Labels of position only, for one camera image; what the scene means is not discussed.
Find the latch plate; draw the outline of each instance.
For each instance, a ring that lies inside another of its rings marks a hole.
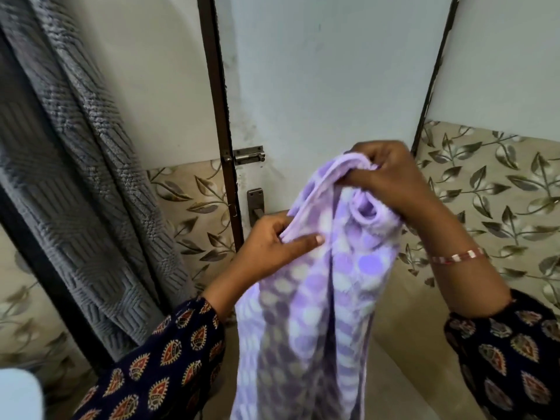
[[[247,208],[252,227],[264,215],[264,192],[260,187],[247,191]]]
[[[265,158],[262,146],[246,147],[234,150],[235,165],[245,165],[246,163],[264,162]]]

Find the white door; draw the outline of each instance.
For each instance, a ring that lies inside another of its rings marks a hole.
[[[265,210],[288,209],[323,162],[357,141],[411,145],[451,0],[215,0],[233,149]]]

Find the beaded bangle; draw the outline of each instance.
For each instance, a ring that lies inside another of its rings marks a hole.
[[[477,247],[473,250],[468,250],[463,254],[455,254],[449,257],[445,256],[431,256],[430,261],[434,264],[442,264],[442,265],[449,265],[454,264],[461,261],[467,261],[469,259],[479,258],[481,256],[486,256],[486,252],[481,247]]]

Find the sleeve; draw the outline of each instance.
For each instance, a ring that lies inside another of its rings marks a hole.
[[[445,337],[488,419],[557,420],[560,327],[550,309],[511,292],[513,302],[493,317],[451,314]]]
[[[224,350],[212,306],[203,298],[186,301],[99,377],[72,420],[191,419],[206,402]]]

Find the purple towel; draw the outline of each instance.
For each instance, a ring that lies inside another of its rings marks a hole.
[[[401,222],[371,194],[334,183],[350,169],[374,168],[358,153],[321,167],[290,210],[295,218],[281,239],[319,232],[326,243],[237,303],[232,419],[363,418],[371,321]]]

